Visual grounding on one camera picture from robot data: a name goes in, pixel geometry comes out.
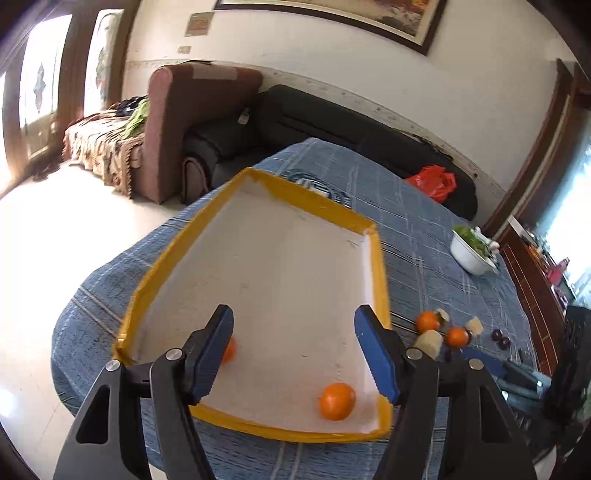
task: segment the white tray bottom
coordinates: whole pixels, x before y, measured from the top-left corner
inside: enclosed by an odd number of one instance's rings
[[[378,428],[373,378],[353,315],[372,304],[369,240],[271,197],[248,180],[179,262],[136,337],[137,362],[182,346],[218,304],[235,316],[238,350],[202,403],[259,424],[323,433]],[[318,399],[342,381],[357,395],[343,421]]]

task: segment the yellow tape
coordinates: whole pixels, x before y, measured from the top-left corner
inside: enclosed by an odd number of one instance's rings
[[[113,346],[115,358],[118,358],[126,365],[133,363],[129,354],[133,338],[153,299],[195,239],[203,232],[204,228],[217,215],[224,204],[244,184],[247,178],[262,183],[274,197],[280,200],[347,230],[369,236],[374,284],[374,309],[382,325],[385,328],[391,328],[384,260],[376,224],[368,218],[288,180],[260,170],[247,168],[227,183],[205,207],[195,214],[187,227],[173,239],[154,266],[146,273],[129,302],[123,325]],[[190,407],[190,411],[195,418],[237,432],[299,443],[346,443],[375,440],[388,434],[392,425],[392,405],[382,396],[378,397],[379,427],[367,434],[283,430],[242,420],[205,405]]]

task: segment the red plastic bag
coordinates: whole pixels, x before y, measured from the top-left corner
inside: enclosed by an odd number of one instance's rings
[[[406,181],[437,203],[445,202],[447,196],[456,189],[455,175],[439,165],[423,167],[418,174],[407,178]]]

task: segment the blue tablecloth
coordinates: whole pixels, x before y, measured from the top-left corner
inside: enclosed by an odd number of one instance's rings
[[[473,277],[449,253],[452,227],[465,223],[382,166],[347,148],[308,139],[260,162],[256,168],[298,183],[312,184],[333,200],[379,223],[388,277],[391,319],[402,338],[423,310],[445,309],[463,325],[477,315],[489,333],[502,328],[512,348],[502,352],[485,335],[477,348],[499,358],[517,359],[517,349],[534,352],[530,327],[515,286],[501,260],[498,274]],[[141,278],[174,236],[215,194],[196,201],[176,217],[93,272],[57,321],[51,367],[62,402],[75,413],[112,345],[129,299]],[[440,399],[426,478],[436,478],[446,424]],[[142,403],[150,462],[162,468],[150,401]],[[195,421],[203,447],[220,479],[371,478],[387,439],[349,445],[276,442]]]

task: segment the white bowl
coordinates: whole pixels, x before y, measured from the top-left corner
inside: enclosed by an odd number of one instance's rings
[[[478,255],[456,232],[453,232],[450,250],[453,258],[464,270],[472,275],[482,275],[486,272],[496,271],[495,264],[491,260],[485,260]]]

